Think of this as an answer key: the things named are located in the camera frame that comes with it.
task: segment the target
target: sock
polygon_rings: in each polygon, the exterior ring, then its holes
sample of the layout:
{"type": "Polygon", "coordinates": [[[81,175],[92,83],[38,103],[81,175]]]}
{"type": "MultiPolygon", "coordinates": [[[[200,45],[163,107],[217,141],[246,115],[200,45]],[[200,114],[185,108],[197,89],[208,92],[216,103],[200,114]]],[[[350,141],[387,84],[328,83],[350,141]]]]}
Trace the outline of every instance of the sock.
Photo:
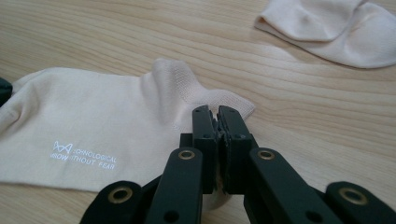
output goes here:
{"type": "Polygon", "coordinates": [[[195,107],[228,105],[243,118],[254,109],[232,92],[207,90],[185,63],[163,59],[142,77],[50,68],[13,85],[0,107],[0,181],[61,189],[144,186],[163,173],[179,135],[192,132],[195,107]]]}
{"type": "Polygon", "coordinates": [[[255,27],[336,63],[396,64],[396,17],[366,1],[273,0],[255,27]]]}

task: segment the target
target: printed logo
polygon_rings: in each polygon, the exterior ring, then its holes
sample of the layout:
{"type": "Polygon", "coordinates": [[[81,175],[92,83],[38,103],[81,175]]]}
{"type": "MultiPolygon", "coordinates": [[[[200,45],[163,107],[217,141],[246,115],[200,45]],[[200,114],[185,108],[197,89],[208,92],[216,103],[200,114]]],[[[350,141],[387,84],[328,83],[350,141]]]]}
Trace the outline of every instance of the printed logo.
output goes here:
{"type": "Polygon", "coordinates": [[[59,142],[56,141],[55,144],[53,145],[53,150],[58,150],[58,152],[62,152],[63,150],[66,150],[67,154],[70,153],[70,150],[72,150],[73,144],[69,144],[67,146],[61,146],[59,145],[59,142]]]}
{"type": "Polygon", "coordinates": [[[106,170],[114,170],[117,163],[115,157],[80,148],[73,149],[73,144],[61,145],[59,141],[55,141],[49,157],[59,161],[75,162],[106,170]]]}

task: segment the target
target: wood grain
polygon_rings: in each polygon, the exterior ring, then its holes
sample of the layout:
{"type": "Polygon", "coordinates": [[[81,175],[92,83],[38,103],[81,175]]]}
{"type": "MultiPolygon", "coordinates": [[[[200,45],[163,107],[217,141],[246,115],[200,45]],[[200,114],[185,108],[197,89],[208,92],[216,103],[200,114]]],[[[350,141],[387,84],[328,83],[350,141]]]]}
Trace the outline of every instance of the wood grain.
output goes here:
{"type": "MultiPolygon", "coordinates": [[[[392,0],[376,1],[396,12],[392,0]]],[[[356,69],[253,28],[267,1],[0,0],[0,77],[74,67],[141,76],[186,61],[209,89],[252,101],[261,147],[311,186],[346,180],[396,209],[396,66],[356,69]]],[[[78,223],[95,193],[0,185],[2,223],[78,223]]],[[[233,197],[203,223],[248,223],[233,197]]]]}

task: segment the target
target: black object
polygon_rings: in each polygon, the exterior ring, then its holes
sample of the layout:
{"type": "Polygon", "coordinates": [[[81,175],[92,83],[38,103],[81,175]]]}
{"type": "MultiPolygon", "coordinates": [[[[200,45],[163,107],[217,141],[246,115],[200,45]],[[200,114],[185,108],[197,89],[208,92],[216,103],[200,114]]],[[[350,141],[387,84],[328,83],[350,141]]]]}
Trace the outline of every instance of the black object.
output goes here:
{"type": "Polygon", "coordinates": [[[12,94],[12,85],[0,78],[0,106],[6,103],[12,94]]]}
{"type": "Polygon", "coordinates": [[[101,190],[81,223],[200,223],[202,194],[243,194],[251,223],[396,223],[395,212],[367,189],[338,182],[309,187],[275,150],[259,147],[235,109],[192,112],[193,133],[180,136],[163,175],[143,188],[121,181],[101,190]]]}

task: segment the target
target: cream sock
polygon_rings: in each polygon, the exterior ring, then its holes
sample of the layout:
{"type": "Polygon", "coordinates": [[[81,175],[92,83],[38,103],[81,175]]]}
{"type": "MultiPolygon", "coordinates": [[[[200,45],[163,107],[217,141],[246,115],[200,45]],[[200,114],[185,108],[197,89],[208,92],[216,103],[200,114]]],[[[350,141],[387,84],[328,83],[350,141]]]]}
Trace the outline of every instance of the cream sock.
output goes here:
{"type": "Polygon", "coordinates": [[[243,118],[254,109],[234,93],[205,89],[180,61],[157,60],[142,77],[69,68],[23,77],[0,107],[0,181],[91,191],[119,180],[146,185],[162,174],[179,135],[192,132],[199,105],[228,105],[243,118]]]}
{"type": "Polygon", "coordinates": [[[271,0],[255,27],[336,63],[396,64],[396,17],[366,1],[271,0]]]}

